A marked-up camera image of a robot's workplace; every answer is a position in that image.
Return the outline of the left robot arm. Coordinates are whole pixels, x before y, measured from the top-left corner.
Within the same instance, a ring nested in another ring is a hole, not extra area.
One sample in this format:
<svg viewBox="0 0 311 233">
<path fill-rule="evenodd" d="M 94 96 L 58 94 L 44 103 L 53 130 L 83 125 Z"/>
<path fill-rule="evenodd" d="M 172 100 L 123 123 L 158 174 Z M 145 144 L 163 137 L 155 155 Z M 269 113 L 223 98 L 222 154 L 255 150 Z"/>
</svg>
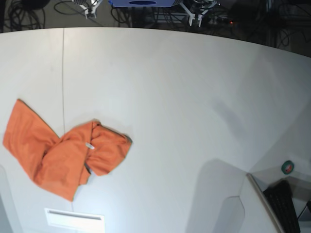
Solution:
<svg viewBox="0 0 311 233">
<path fill-rule="evenodd" d="M 189 26 L 201 27 L 203 17 L 220 3 L 216 0 L 181 0 L 179 5 L 188 14 Z"/>
</svg>

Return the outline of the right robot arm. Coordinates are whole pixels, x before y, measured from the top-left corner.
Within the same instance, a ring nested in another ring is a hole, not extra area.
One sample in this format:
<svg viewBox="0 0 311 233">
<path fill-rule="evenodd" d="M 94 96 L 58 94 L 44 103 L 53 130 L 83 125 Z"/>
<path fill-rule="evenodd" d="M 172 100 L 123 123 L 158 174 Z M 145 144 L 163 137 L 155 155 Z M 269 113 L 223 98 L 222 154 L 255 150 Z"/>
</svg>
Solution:
<svg viewBox="0 0 311 233">
<path fill-rule="evenodd" d="M 72 2 L 80 6 L 86 19 L 97 17 L 97 8 L 103 0 L 72 0 Z"/>
</svg>

